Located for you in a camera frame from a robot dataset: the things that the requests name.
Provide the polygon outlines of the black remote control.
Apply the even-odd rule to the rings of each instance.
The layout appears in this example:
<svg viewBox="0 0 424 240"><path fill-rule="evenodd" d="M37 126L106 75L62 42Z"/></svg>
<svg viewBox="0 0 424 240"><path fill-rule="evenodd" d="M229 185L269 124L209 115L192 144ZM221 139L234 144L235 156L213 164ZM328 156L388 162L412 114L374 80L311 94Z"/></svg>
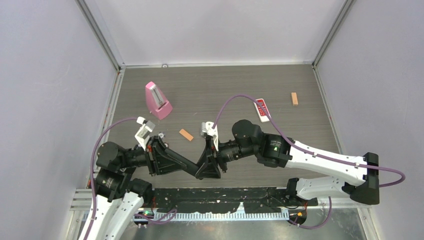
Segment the black remote control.
<svg viewBox="0 0 424 240"><path fill-rule="evenodd" d="M188 160L183 161L181 168L184 172L190 174L191 176L196 176L197 172L199 171L200 167L196 165L194 162Z"/></svg>

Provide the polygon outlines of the white remote control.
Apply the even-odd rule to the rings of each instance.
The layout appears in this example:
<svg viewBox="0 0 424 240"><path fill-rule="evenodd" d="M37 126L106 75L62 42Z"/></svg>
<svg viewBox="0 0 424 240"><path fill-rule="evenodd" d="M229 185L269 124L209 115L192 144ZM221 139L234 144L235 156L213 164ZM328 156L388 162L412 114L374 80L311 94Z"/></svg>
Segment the white remote control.
<svg viewBox="0 0 424 240"><path fill-rule="evenodd" d="M263 98L257 98L254 103L257 115L259 117L259 120L261 123L269 122L270 119L268 118L268 115L270 114L268 111L268 107L264 101Z"/></svg>

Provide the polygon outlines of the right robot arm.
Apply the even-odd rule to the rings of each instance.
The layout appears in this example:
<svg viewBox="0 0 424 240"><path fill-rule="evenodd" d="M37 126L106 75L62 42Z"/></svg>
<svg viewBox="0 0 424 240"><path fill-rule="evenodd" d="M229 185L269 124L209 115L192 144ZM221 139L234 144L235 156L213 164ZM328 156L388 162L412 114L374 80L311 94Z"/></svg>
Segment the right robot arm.
<svg viewBox="0 0 424 240"><path fill-rule="evenodd" d="M291 205L320 197L340 197L365 205L380 203L379 156L368 152L349 156L308 146L281 135L264 133L259 125L239 120L232 126L234 139L219 142L213 122L201 124L205 148L199 159L196 178L220 178L227 163L255 156L259 164L270 168L295 168L320 173L318 178L291 178L285 198Z"/></svg>

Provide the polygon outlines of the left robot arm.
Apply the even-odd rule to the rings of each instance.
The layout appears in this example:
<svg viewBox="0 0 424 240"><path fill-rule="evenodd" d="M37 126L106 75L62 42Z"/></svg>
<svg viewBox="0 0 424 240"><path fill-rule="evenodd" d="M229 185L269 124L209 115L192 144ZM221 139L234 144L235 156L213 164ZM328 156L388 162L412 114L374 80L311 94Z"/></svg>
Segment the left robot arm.
<svg viewBox="0 0 424 240"><path fill-rule="evenodd" d="M94 150L100 168L91 180L92 202L89 218L79 236L81 240L118 240L139 208L154 199L150 182L132 178L138 167L148 167L153 175L164 170L188 170L191 161L169 149L154 137L146 148L123 148L108 141Z"/></svg>

